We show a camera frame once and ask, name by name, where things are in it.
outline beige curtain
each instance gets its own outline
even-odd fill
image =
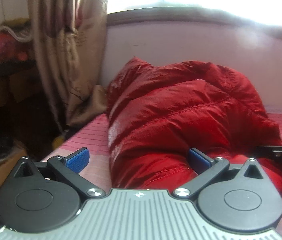
[[[105,46],[107,0],[28,0],[34,50],[55,120],[80,127],[105,111],[96,85]]]

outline mattress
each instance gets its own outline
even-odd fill
[[[269,117],[280,125],[282,137],[282,114],[268,114]],[[60,148],[49,154],[44,161],[54,155],[67,156],[72,152],[87,147],[90,152],[89,164],[79,173],[93,184],[109,192],[111,188],[109,170],[108,119],[105,114],[97,116]]]

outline metal pivot bolt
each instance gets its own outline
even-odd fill
[[[91,188],[87,191],[87,194],[91,197],[99,197],[104,193],[100,188]]]
[[[186,197],[190,195],[190,191],[187,188],[180,187],[174,190],[174,194],[180,197]]]

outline open cardboard box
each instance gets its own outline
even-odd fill
[[[6,180],[18,160],[23,156],[27,156],[27,152],[21,143],[16,142],[11,154],[0,162],[0,186]]]

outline red puffer jacket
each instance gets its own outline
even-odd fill
[[[117,188],[174,190],[196,176],[190,147],[241,164],[247,150],[282,143],[250,81],[212,63],[153,67],[134,57],[109,85],[107,116]],[[282,164],[259,162],[282,195]]]

